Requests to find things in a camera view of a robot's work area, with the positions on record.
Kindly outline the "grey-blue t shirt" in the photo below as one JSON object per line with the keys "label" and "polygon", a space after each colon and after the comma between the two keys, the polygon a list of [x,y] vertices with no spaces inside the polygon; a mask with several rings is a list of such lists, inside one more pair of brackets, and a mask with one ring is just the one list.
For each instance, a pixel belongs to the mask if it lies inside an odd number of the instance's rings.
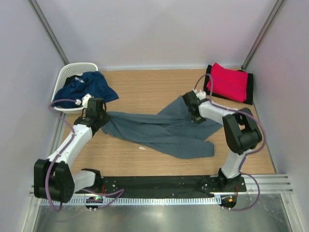
{"label": "grey-blue t shirt", "polygon": [[214,144],[207,139],[222,127],[210,119],[201,123],[192,122],[182,97],[155,115],[108,114],[111,120],[101,128],[105,134],[179,159],[213,157]]}

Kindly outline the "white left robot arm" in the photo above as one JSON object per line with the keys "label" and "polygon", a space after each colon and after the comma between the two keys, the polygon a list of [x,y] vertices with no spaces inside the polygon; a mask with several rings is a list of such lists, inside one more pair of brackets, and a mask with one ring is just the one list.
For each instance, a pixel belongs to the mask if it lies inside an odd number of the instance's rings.
{"label": "white left robot arm", "polygon": [[35,197],[67,203],[80,190],[87,188],[92,193],[98,193],[102,189],[100,171],[82,169],[73,175],[70,168],[83,146],[110,121],[111,116],[106,113],[105,105],[103,99],[90,98],[63,143],[47,159],[35,162]]}

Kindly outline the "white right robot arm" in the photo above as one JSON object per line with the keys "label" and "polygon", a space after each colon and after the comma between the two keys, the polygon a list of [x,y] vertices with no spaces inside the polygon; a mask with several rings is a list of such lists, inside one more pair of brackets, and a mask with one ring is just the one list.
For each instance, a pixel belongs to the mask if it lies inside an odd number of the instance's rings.
{"label": "white right robot arm", "polygon": [[234,109],[216,104],[206,98],[205,92],[192,90],[182,95],[191,119],[201,122],[210,119],[221,124],[229,152],[224,165],[218,171],[217,184],[220,190],[233,191],[241,178],[242,165],[258,143],[262,134],[250,109]]}

